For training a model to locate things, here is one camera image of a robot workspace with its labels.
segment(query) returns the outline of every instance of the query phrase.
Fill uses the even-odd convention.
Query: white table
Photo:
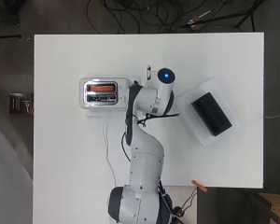
[[[148,121],[165,148],[163,184],[262,187],[263,34],[37,35],[35,224],[107,223],[114,181],[105,160],[106,119],[85,116],[78,82],[144,78],[148,64],[175,72],[176,95],[215,77],[242,125],[229,141],[201,147],[179,118]],[[107,123],[109,159],[122,186],[129,177],[120,146],[124,114]]]

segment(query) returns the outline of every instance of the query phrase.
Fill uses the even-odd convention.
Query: black object
[[[241,30],[241,25],[249,18],[251,17],[251,23],[252,23],[252,30],[253,32],[255,31],[255,23],[254,23],[254,12],[256,9],[258,9],[258,7],[264,3],[266,0],[255,0],[253,6],[251,8],[249,8],[246,11],[243,12],[238,12],[238,13],[234,13],[234,14],[230,14],[230,15],[226,15],[226,16],[221,16],[221,17],[216,17],[216,18],[212,18],[210,20],[204,20],[204,21],[196,21],[194,23],[191,24],[186,24],[186,25],[182,25],[180,26],[181,28],[188,28],[191,27],[192,25],[198,25],[198,24],[204,24],[204,23],[208,23],[208,22],[212,22],[212,21],[224,21],[227,19],[231,19],[231,18],[236,18],[236,17],[243,17],[236,25],[234,25],[232,28]]]
[[[2,0],[0,1],[0,24],[3,22],[19,24],[19,18],[16,15],[21,8],[24,0]],[[21,38],[21,35],[0,35],[0,39]]]
[[[168,194],[166,194],[164,197],[166,197],[166,202],[168,202],[168,205],[172,206],[172,200]],[[166,224],[169,223],[170,218],[170,211],[167,209],[167,206],[165,204],[165,201],[162,199],[161,194],[159,193],[159,213],[157,218],[156,224]]]
[[[126,132],[125,139],[128,146],[131,145],[132,137],[133,137],[133,102],[142,88],[143,87],[140,86],[138,83],[134,83],[129,88],[129,103],[128,103],[128,110],[125,118],[125,124],[127,125],[127,132]]]
[[[210,92],[196,100],[192,105],[213,136],[225,132],[232,126]]]
[[[21,35],[0,35],[0,39],[6,38],[21,38]]]
[[[170,224],[184,224],[178,217],[174,217]]]
[[[119,222],[119,210],[121,203],[123,187],[113,188],[110,193],[108,214],[117,222]]]
[[[128,8],[133,3],[133,0],[118,0],[118,2],[121,3],[123,7]]]
[[[33,116],[34,104],[33,93],[11,93],[9,96],[9,114]]]

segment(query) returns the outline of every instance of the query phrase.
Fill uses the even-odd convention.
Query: cable
[[[125,31],[124,31],[124,29],[123,29],[123,27],[122,27],[122,25],[121,25],[121,22],[122,22],[122,14],[121,14],[121,12],[120,12],[121,19],[120,19],[120,22],[119,22],[118,18],[115,16],[115,14],[112,12],[112,10],[109,9],[109,7],[107,6],[106,0],[100,0],[100,1],[101,1],[102,5],[103,5],[103,6],[110,12],[110,14],[114,17],[115,21],[119,24],[118,33],[120,32],[120,29],[121,29],[122,32],[125,34]]]
[[[105,158],[106,158],[106,161],[108,162],[110,170],[112,172],[115,187],[117,187],[118,185],[116,183],[115,173],[114,173],[114,170],[112,168],[111,162],[109,161],[108,120],[105,122],[105,130],[104,130],[104,127],[103,127],[103,136],[104,136],[105,150],[106,150]]]
[[[265,116],[263,117],[264,119],[279,119],[280,115],[276,115],[276,116]]]
[[[146,114],[146,117],[144,119],[139,119],[137,121],[137,124],[142,124],[144,127],[146,127],[146,122],[149,119],[164,119],[164,118],[172,118],[172,117],[176,117],[179,114],[173,114],[173,115],[162,115],[162,116],[154,116],[154,115],[150,115],[150,114]]]
[[[141,31],[140,31],[140,23],[139,23],[139,20],[129,11],[125,10],[125,9],[117,9],[117,8],[112,8],[112,7],[109,7],[108,5],[104,5],[104,7],[106,7],[107,9],[111,10],[111,11],[120,11],[120,12],[125,12],[125,13],[128,13],[136,22],[137,22],[137,26],[138,26],[138,34],[141,34]]]
[[[195,11],[196,9],[198,9],[198,8],[200,8],[200,7],[202,7],[202,6],[205,4],[205,2],[206,2],[206,0],[203,0],[203,1],[202,1],[198,6],[196,6],[195,8],[193,8],[193,9],[191,9],[191,10],[189,10],[189,11],[183,13],[181,16],[177,16],[177,18],[175,19],[175,21],[171,24],[171,26],[170,26],[170,28],[169,28],[169,33],[171,32],[171,30],[172,30],[174,24],[177,23],[177,22],[180,20],[180,18],[182,18],[182,17],[184,17],[185,15],[187,15],[187,14],[189,14],[189,13]]]
[[[190,204],[189,204],[189,206],[188,206],[188,207],[186,207],[186,208],[184,209],[183,213],[185,213],[185,212],[187,211],[187,209],[188,209],[188,208],[190,208],[190,207],[192,206],[193,199],[195,198],[195,196],[196,196],[196,195],[197,195],[197,193],[195,193],[195,194],[193,195],[192,199],[190,200]]]
[[[208,26],[209,23],[211,23],[211,22],[214,20],[215,16],[219,13],[219,11],[220,11],[222,8],[224,8],[224,6],[226,6],[228,3],[230,3],[231,0],[225,0],[225,1],[224,1],[224,0],[220,0],[220,2],[221,2],[222,5],[219,7],[219,9],[217,10],[217,12],[212,16],[211,21],[208,22],[204,27],[202,27],[202,28],[199,30],[199,32],[201,32],[202,30],[204,30],[204,29],[206,28],[206,26]]]
[[[88,21],[88,23],[90,24],[90,26],[93,28],[93,30],[95,30],[95,32],[96,32],[97,34],[100,35],[101,33],[94,27],[94,25],[91,23],[91,20],[90,20],[90,18],[89,18],[89,16],[88,16],[88,8],[89,8],[89,6],[90,6],[90,2],[91,2],[91,0],[88,1],[87,6],[86,6],[86,17],[87,17],[87,21]]]
[[[187,202],[189,201],[189,199],[193,196],[193,193],[195,192],[196,189],[197,189],[197,188],[195,188],[195,189],[193,190],[193,192],[190,194],[190,196],[186,199],[186,201],[184,202],[183,206],[181,207],[181,210],[183,210],[183,208],[185,207],[186,203],[187,203]]]
[[[125,136],[125,132],[123,133],[123,135],[122,135],[122,137],[121,137],[121,148],[122,148],[122,150],[123,150],[123,152],[124,152],[125,157],[128,159],[128,161],[131,161],[130,158],[129,158],[129,156],[128,156],[128,154],[127,154],[127,152],[126,152],[125,149],[124,149],[124,146],[123,146],[123,138],[124,138],[124,136]]]

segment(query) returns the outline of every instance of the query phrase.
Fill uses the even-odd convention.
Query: black cable
[[[128,154],[127,154],[127,152],[126,152],[125,149],[124,149],[124,146],[123,146],[123,138],[124,138],[124,136],[125,136],[125,132],[123,133],[123,135],[122,135],[122,137],[121,137],[121,147],[122,147],[122,150],[123,150],[123,152],[124,152],[125,157],[128,159],[128,161],[131,161],[130,158],[129,158],[129,156],[128,156]]]
[[[154,115],[150,115],[147,114],[146,117],[144,119],[139,119],[137,121],[137,124],[142,124],[144,127],[146,126],[146,122],[149,119],[164,119],[164,118],[172,118],[172,117],[176,117],[179,114],[173,114],[173,115],[162,115],[162,116],[154,116]]]
[[[125,13],[128,13],[136,22],[137,22],[137,26],[138,26],[138,34],[141,34],[141,27],[140,27],[140,23],[139,23],[139,20],[131,13],[129,12],[128,10],[125,10],[125,9],[117,9],[117,8],[112,8],[112,7],[109,7],[107,5],[105,5],[105,7],[111,11],[120,11],[120,12],[125,12]]]
[[[177,18],[172,22],[172,24],[171,24],[171,26],[170,26],[170,28],[169,28],[169,33],[171,32],[171,30],[172,30],[174,24],[176,24],[182,17],[184,17],[185,15],[187,15],[187,14],[189,14],[189,13],[195,11],[196,9],[198,9],[198,8],[200,8],[200,7],[202,7],[202,6],[204,5],[205,2],[206,2],[206,0],[203,0],[203,1],[202,1],[198,6],[196,6],[195,8],[190,9],[190,10],[187,11],[187,12],[184,12],[181,16],[177,16]]]
[[[219,13],[219,11],[222,9],[222,8],[224,8],[224,6],[226,6],[228,3],[230,3],[231,2],[231,0],[220,0],[220,2],[221,2],[221,6],[219,7],[219,9],[217,10],[217,12],[212,16],[212,18],[211,18],[211,21],[210,22],[208,22],[204,27],[202,27],[200,30],[199,30],[199,32],[201,32],[202,30],[204,30],[205,28],[206,28],[206,26],[208,26],[213,20],[214,20],[214,18],[215,18],[215,16]]]
[[[190,208],[190,207],[192,206],[193,199],[195,198],[196,195],[197,195],[197,193],[195,193],[195,194],[193,195],[192,199],[190,200],[189,206],[186,207],[186,208],[184,209],[183,213],[185,213],[185,212],[187,211],[187,209]]]
[[[193,192],[190,194],[190,196],[186,199],[186,201],[184,202],[184,204],[181,206],[181,210],[184,209],[186,203],[187,203],[187,202],[190,200],[190,198],[193,196],[193,193],[195,192],[196,189],[197,189],[197,188],[195,188],[195,189],[193,190]]]
[[[142,23],[144,23],[147,26],[160,26],[159,23],[158,24],[157,23],[152,24],[152,23],[149,23],[148,21],[144,20],[143,17],[142,17],[142,11],[143,10],[141,10],[140,6],[138,4],[136,4],[135,2],[133,2],[133,4],[136,5],[136,7],[138,8],[137,11],[139,13],[139,17],[140,17],[140,20],[142,21]],[[149,14],[151,14],[153,16],[157,16],[157,15],[155,15],[154,13],[152,13],[150,11],[143,11],[143,12],[149,13]]]
[[[89,15],[88,15],[88,9],[89,9],[89,6],[90,6],[90,2],[91,2],[91,0],[89,0],[88,1],[88,3],[87,3],[87,6],[86,6],[86,17],[87,17],[87,21],[88,21],[88,23],[90,24],[90,26],[93,28],[93,30],[95,30],[95,32],[97,33],[97,34],[101,34],[95,27],[94,27],[94,25],[91,23],[91,20],[90,20],[90,17],[89,17]]]
[[[113,2],[115,3],[116,8],[117,8],[117,9],[120,9],[118,3],[116,2],[116,0],[113,0]],[[125,33],[125,30],[123,29],[123,26],[122,26],[122,13],[120,12],[119,14],[120,14],[120,24],[119,24],[119,30],[118,30],[118,32],[117,32],[117,35],[118,35],[118,34],[122,34],[122,33],[120,32],[120,29],[121,29],[121,28],[122,28],[122,32],[123,32],[124,34],[126,34],[126,33]]]
[[[120,29],[122,30],[122,32],[125,34],[125,30],[123,29],[122,25],[121,25],[121,21],[122,21],[122,14],[120,12],[121,15],[121,21],[119,22],[118,18],[116,17],[116,15],[112,12],[112,10],[109,9],[108,5],[106,4],[106,0],[100,0],[102,5],[108,10],[108,12],[110,12],[110,14],[114,17],[115,21],[119,24],[119,30],[118,33],[120,32]]]

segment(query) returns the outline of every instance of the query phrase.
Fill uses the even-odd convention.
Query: black device
[[[218,136],[232,126],[210,92],[193,102],[192,105],[213,136]]]

